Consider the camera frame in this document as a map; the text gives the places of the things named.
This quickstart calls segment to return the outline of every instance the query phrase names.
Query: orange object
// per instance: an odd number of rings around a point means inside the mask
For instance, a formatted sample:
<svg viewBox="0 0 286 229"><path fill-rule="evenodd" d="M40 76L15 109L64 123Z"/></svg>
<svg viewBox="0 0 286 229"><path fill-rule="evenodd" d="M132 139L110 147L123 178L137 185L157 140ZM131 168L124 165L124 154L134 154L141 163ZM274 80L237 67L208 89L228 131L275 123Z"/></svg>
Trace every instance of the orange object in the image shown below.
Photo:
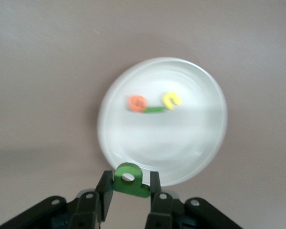
<svg viewBox="0 0 286 229"><path fill-rule="evenodd" d="M143 96L132 95L129 97L128 106L134 112L143 112L147 108L147 101Z"/></svg>

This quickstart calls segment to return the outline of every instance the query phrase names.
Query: beige background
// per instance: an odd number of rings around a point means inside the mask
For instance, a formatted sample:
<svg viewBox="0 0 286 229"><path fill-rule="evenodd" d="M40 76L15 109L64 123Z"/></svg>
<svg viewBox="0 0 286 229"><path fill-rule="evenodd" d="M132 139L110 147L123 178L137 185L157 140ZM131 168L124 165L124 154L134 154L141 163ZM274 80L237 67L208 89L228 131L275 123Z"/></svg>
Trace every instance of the beige background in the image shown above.
<svg viewBox="0 0 286 229"><path fill-rule="evenodd" d="M0 1L0 224L111 169L97 114L127 68L187 59L220 84L224 143L194 178L245 229L286 229L286 0ZM144 228L149 200L115 193L103 229Z"/></svg>

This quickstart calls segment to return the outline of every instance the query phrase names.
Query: white plate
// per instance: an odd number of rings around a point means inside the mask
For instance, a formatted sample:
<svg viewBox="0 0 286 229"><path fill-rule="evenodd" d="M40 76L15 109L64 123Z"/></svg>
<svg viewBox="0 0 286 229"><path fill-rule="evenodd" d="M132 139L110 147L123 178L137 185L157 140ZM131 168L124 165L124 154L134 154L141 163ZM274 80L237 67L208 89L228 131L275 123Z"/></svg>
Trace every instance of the white plate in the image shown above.
<svg viewBox="0 0 286 229"><path fill-rule="evenodd" d="M162 106L167 92L179 95L174 110L138 113L128 107L132 95L148 106ZM102 151L116 169L130 162L143 171L158 171L162 186L181 183L204 169L216 155L225 135L224 95L209 73L177 58L156 58L124 72L108 90L99 113Z"/></svg>

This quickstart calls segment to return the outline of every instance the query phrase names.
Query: green strip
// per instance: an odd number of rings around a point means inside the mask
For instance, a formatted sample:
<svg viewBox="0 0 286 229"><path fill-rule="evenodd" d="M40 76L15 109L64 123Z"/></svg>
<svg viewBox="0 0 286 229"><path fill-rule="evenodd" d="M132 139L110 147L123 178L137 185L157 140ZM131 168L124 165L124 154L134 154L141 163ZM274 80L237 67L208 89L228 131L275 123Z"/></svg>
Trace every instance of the green strip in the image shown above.
<svg viewBox="0 0 286 229"><path fill-rule="evenodd" d="M147 107L144 113L157 113L157 112L164 112L164 111L166 111L165 107L152 106L152 107Z"/></svg>

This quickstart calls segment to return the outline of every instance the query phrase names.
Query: green plastic part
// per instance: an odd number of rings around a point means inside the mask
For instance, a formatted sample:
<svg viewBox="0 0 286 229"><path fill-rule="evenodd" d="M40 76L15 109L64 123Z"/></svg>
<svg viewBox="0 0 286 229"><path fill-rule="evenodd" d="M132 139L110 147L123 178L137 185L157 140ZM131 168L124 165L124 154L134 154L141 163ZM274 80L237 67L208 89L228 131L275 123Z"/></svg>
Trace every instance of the green plastic part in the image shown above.
<svg viewBox="0 0 286 229"><path fill-rule="evenodd" d="M157 112L164 112L167 109L162 106L150 106L144 110L144 113L157 113Z"/></svg>
<svg viewBox="0 0 286 229"><path fill-rule="evenodd" d="M133 181L126 181L122 178L123 174L131 174ZM135 164L123 163L116 169L113 180L113 189L137 197L148 198L150 196L149 186L142 184L142 170Z"/></svg>

